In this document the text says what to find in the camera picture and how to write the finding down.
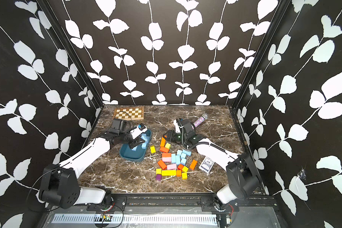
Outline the dark teal plastic tray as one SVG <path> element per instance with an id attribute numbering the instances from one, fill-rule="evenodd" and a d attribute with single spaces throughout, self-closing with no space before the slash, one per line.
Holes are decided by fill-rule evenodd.
<path id="1" fill-rule="evenodd" d="M 130 149 L 128 144 L 123 144 L 119 152 L 120 156 L 128 161 L 141 162 L 150 146 L 151 136 L 151 130 L 147 130 L 145 133 L 142 133 L 141 139 L 145 140 L 145 142 L 134 147 L 133 149 Z"/>

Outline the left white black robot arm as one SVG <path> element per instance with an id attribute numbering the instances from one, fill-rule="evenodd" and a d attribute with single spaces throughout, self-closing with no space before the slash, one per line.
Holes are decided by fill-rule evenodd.
<path id="1" fill-rule="evenodd" d="M 110 210 L 114 205 L 111 193 L 100 188 L 81 187 L 78 178 L 114 146 L 125 144 L 133 149 L 149 141 L 151 131 L 144 124 L 127 128 L 129 124 L 129 121 L 114 119 L 111 127 L 84 149 L 59 164 L 48 165 L 40 177 L 38 198 L 62 209 L 79 204 L 97 204 L 103 207 L 103 211 Z"/>

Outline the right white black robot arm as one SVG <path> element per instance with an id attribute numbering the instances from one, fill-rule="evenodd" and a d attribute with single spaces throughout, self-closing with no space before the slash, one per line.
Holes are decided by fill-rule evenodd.
<path id="1" fill-rule="evenodd" d="M 228 184 L 214 194 L 214 205 L 218 210 L 234 200 L 244 200 L 260 186 L 257 168 L 248 154 L 232 153 L 196 132 L 196 128 L 208 118 L 203 114 L 195 122 L 188 119 L 174 120 L 175 129 L 167 131 L 162 139 L 181 145 L 186 152 L 193 149 L 204 156 L 199 168 L 209 173 L 214 164 L 227 173 Z"/>

